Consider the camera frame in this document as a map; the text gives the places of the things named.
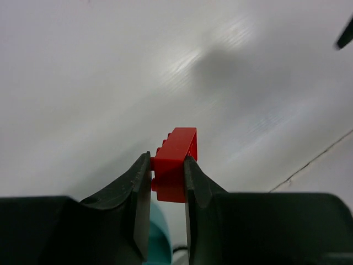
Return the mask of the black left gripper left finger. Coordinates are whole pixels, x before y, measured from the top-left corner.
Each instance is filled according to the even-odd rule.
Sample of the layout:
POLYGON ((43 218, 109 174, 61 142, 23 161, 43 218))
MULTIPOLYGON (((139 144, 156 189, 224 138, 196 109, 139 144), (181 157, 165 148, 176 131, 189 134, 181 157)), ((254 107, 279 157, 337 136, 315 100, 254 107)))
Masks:
POLYGON ((151 156, 76 201, 1 199, 2 264, 142 264, 148 256, 151 156))

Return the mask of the red long lego brick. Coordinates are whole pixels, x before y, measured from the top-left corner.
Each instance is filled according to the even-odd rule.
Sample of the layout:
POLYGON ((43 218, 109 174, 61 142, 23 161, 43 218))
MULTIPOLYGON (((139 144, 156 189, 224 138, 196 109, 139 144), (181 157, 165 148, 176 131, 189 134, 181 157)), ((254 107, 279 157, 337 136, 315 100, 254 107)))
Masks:
POLYGON ((184 161, 188 156, 197 160, 197 128, 175 128, 151 158, 151 189, 157 200, 185 203, 184 161))

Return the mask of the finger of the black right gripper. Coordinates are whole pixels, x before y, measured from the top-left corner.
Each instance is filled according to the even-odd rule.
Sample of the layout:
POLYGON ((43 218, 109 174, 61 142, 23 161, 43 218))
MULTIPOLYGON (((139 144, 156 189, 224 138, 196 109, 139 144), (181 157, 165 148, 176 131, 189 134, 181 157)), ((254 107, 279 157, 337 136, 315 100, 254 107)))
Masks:
POLYGON ((343 49, 346 45, 348 45, 353 40, 353 18, 345 26, 344 30, 341 32, 338 37, 335 48, 337 50, 343 49))

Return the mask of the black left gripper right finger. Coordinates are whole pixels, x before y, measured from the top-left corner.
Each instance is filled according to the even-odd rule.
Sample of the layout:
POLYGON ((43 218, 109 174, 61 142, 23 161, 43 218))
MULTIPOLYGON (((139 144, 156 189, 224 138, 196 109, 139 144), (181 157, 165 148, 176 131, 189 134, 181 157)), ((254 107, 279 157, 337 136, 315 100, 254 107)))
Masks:
POLYGON ((352 215, 328 193, 230 193, 184 161, 190 264, 351 264, 352 215))

